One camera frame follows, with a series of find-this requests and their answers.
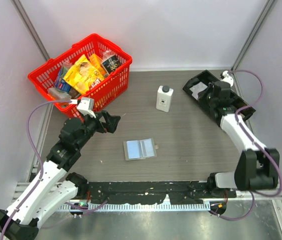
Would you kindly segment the grey leather card holder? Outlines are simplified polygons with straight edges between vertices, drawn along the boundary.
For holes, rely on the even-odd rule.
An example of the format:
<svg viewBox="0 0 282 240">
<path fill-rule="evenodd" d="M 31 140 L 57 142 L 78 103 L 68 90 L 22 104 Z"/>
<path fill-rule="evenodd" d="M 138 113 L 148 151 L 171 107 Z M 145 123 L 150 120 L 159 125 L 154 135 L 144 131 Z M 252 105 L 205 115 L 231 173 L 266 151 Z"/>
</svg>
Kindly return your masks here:
<svg viewBox="0 0 282 240">
<path fill-rule="evenodd" d="M 153 138 L 124 141 L 123 148 L 126 161 L 144 160 L 157 156 L 157 146 Z"/>
</svg>

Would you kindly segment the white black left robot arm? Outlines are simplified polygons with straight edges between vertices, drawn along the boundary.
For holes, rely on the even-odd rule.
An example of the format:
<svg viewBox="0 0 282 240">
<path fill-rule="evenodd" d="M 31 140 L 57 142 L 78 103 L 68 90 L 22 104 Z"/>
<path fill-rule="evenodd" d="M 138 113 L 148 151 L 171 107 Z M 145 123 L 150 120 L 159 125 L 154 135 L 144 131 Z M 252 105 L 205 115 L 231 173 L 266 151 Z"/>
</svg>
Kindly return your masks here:
<svg viewBox="0 0 282 240">
<path fill-rule="evenodd" d="M 47 219 L 72 198 L 87 195 L 87 180 L 69 170 L 81 156 L 81 149 L 96 133 L 114 133 L 121 117 L 107 111 L 95 117 L 69 118 L 60 131 L 59 141 L 33 181 L 6 210 L 0 209 L 1 237 L 33 240 Z"/>
</svg>

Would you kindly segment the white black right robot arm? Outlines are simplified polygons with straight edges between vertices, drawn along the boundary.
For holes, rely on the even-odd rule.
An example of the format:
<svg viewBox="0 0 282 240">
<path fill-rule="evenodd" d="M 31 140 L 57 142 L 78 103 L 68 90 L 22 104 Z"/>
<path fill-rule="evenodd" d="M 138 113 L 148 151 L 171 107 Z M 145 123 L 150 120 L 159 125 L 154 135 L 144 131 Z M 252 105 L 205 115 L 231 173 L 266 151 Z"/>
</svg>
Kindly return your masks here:
<svg viewBox="0 0 282 240">
<path fill-rule="evenodd" d="M 279 169 L 280 154 L 268 148 L 248 129 L 244 122 L 244 110 L 250 106 L 243 102 L 235 105 L 231 86 L 225 81 L 210 84 L 199 83 L 193 88 L 193 96 L 203 110 L 230 137 L 240 153 L 235 171 L 218 172 L 206 185 L 208 195 L 219 197 L 225 189 L 282 192 L 282 173 Z"/>
</svg>

